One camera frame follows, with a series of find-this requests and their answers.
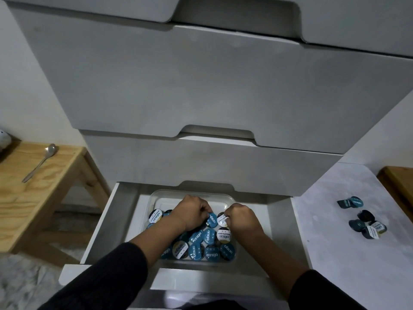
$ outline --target hand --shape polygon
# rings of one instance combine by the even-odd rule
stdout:
[[[244,240],[265,235],[255,213],[246,205],[234,203],[225,210],[224,214],[228,217],[226,222],[231,230],[231,234],[241,244]]]
[[[169,216],[180,219],[185,225],[185,230],[190,231],[200,226],[211,212],[211,207],[204,199],[186,195]]]

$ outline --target black sleeve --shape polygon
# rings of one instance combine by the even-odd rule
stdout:
[[[135,300],[148,275],[142,250],[123,243],[85,270],[39,310],[123,310]]]
[[[302,274],[288,298],[290,310],[346,309],[366,310],[353,298],[314,270]]]

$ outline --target spoon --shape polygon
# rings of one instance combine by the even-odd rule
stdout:
[[[44,161],[46,161],[48,158],[54,156],[54,154],[57,152],[57,147],[54,143],[51,143],[47,148],[45,148],[45,156],[43,160],[40,161],[40,163],[34,168],[33,171],[31,171],[22,181],[22,183],[27,182],[29,179],[32,178],[34,173],[39,169],[39,167],[43,164]]]

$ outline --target marble floor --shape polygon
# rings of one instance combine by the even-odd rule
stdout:
[[[96,209],[65,205],[59,210],[53,215],[48,230],[92,232],[100,217]],[[53,245],[78,260],[86,248],[86,245]],[[61,288],[60,271],[24,255],[1,255],[0,309],[36,310]]]

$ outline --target marble countertop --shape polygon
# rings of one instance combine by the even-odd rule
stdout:
[[[360,209],[337,200],[353,195],[387,226],[379,240],[349,227]],[[412,308],[413,224],[366,166],[337,163],[293,202],[314,269],[367,309]]]

